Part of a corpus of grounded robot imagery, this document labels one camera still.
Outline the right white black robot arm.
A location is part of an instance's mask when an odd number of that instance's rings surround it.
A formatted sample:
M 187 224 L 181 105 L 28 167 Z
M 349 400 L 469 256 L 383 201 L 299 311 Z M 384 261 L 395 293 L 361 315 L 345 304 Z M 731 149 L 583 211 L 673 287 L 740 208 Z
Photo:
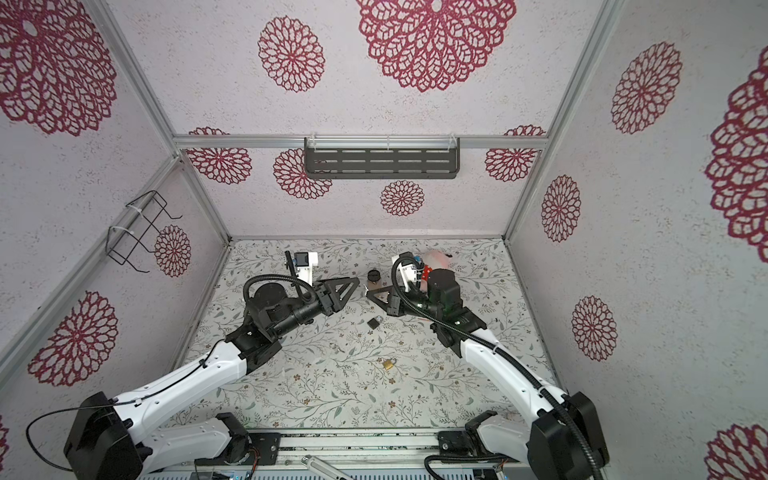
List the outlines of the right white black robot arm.
M 399 272 L 391 285 L 366 293 L 392 317 L 430 322 L 440 343 L 483 373 L 512 403 L 523 421 L 486 411 L 465 425 L 462 449 L 442 448 L 425 462 L 505 460 L 528 466 L 537 479 L 600 479 L 610 459 L 599 416 L 582 393 L 568 394 L 518 360 L 465 306 L 453 271 L 431 271 L 423 286 Z

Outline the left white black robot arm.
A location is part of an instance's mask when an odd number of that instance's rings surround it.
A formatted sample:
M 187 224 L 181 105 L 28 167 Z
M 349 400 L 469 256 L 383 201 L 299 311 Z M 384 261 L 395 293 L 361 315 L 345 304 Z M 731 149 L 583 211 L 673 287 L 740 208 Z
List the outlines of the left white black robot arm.
M 208 353 L 113 398 L 99 392 L 78 409 L 63 453 L 78 479 L 137 479 L 194 460 L 237 464 L 249 457 L 248 430 L 232 413 L 166 427 L 177 412 L 265 365 L 282 338 L 319 315 L 341 312 L 360 282 L 264 274 L 243 286 L 243 322 Z

